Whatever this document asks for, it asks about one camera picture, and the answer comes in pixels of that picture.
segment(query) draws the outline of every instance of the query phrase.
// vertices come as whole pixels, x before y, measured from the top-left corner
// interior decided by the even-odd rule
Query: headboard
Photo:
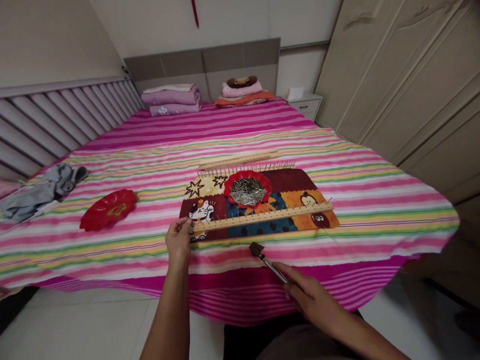
[[[129,76],[0,89],[0,179],[25,180],[143,106]]]
[[[222,94],[222,83],[250,75],[256,75],[265,90],[275,93],[279,53],[277,37],[123,60],[140,92],[167,84],[197,84],[208,103]]]

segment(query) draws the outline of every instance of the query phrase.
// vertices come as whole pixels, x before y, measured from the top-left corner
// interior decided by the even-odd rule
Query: red string
[[[191,0],[191,6],[193,8],[193,15],[195,15],[195,24],[197,29],[200,29],[199,26],[199,16],[197,15],[197,7],[195,6],[195,0]]]

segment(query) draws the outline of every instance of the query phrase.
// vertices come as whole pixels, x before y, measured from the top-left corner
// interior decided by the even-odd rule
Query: orange cloth
[[[244,104],[250,103],[253,100],[257,99],[273,99],[275,98],[275,94],[271,93],[270,91],[260,91],[251,95],[239,96],[239,97],[223,97],[219,96],[214,105],[217,106],[225,106],[225,105],[237,105],[242,106]]]

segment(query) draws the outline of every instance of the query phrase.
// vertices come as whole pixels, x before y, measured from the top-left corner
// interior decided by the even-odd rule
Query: wooden board
[[[193,226],[193,231],[196,233],[196,232],[204,232],[208,230],[233,228],[233,227],[241,226],[245,224],[262,223],[262,222],[267,222],[275,219],[291,218],[297,215],[326,212],[333,209],[334,209],[334,206],[331,203],[322,202],[319,204],[312,204],[308,206],[299,206],[299,207],[293,207],[293,208],[286,208],[283,210],[261,212],[253,215],[212,220],[210,222],[198,222]]]
[[[207,161],[202,161],[198,166],[201,171],[228,168],[240,164],[253,163],[257,161],[269,160],[279,157],[279,151],[272,149],[269,151],[252,151],[238,155],[222,156]]]

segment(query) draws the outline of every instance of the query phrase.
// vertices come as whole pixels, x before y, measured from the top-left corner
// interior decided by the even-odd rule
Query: red plate
[[[80,229],[98,231],[112,227],[125,219],[135,208],[137,196],[132,190],[118,190],[109,193],[94,203],[81,217]]]
[[[232,192],[230,188],[234,184],[234,181],[238,179],[246,179],[246,178],[254,178],[259,180],[263,188],[266,190],[266,193],[263,199],[257,202],[255,205],[243,205],[239,202],[236,202],[233,199],[233,197],[230,195]],[[234,173],[233,175],[230,175],[228,180],[225,182],[225,190],[223,191],[223,194],[228,197],[228,201],[230,202],[230,204],[237,204],[238,207],[241,209],[246,209],[249,206],[252,208],[256,208],[261,202],[268,201],[271,193],[272,193],[272,187],[270,186],[270,180],[268,180],[261,172],[256,172],[253,170],[242,170],[237,173]]]

